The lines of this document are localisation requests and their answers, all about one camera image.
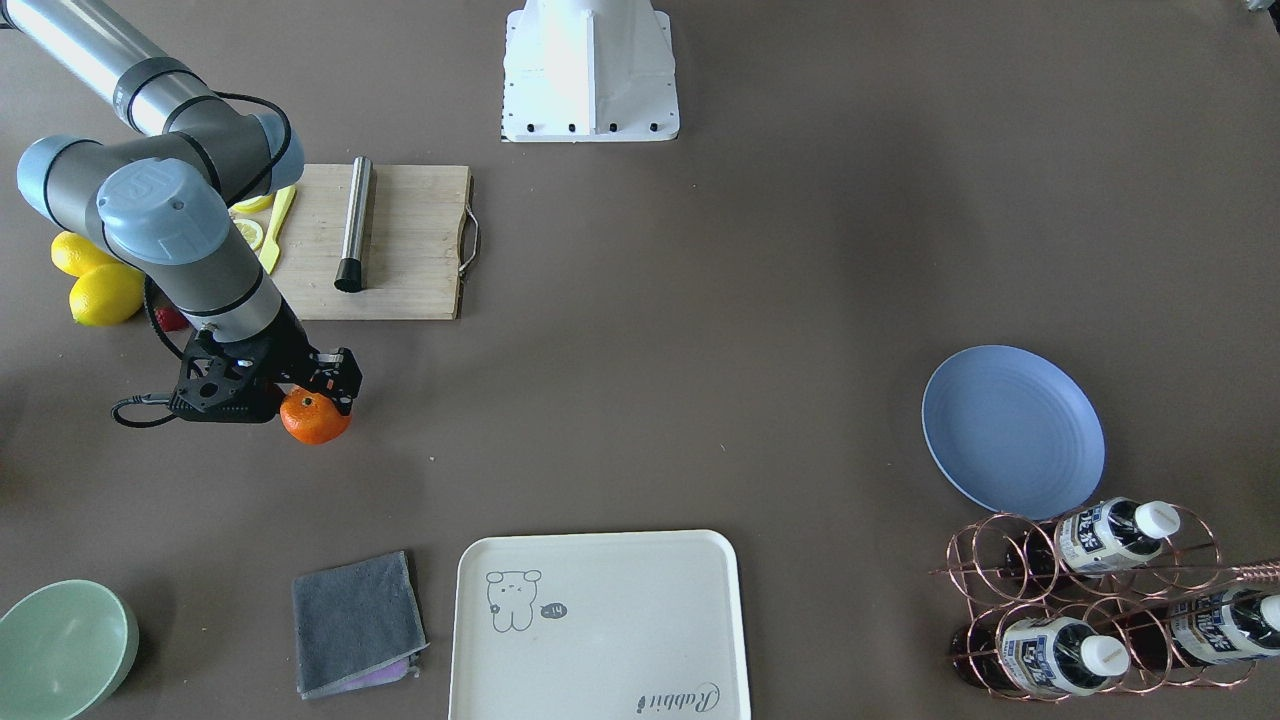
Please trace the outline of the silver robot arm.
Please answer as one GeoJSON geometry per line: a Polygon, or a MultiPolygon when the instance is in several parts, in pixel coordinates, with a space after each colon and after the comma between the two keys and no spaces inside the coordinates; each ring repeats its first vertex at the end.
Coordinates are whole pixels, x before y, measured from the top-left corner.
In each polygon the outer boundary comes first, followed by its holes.
{"type": "Polygon", "coordinates": [[[294,184],[305,151],[287,114],[243,114],[102,1],[5,1],[3,19],[91,87],[140,133],[106,145],[55,135],[20,156],[26,201],[138,269],[192,325],[172,391],[145,395],[173,419],[271,420],[292,383],[330,395],[340,355],[310,342],[234,227],[232,205],[294,184]]]}

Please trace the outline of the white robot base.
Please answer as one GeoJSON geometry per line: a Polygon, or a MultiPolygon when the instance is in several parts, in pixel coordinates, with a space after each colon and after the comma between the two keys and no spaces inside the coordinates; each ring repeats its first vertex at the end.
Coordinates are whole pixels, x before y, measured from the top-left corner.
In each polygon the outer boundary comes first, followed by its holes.
{"type": "Polygon", "coordinates": [[[502,141],[678,137],[671,18],[652,3],[527,1],[504,28],[502,141]]]}

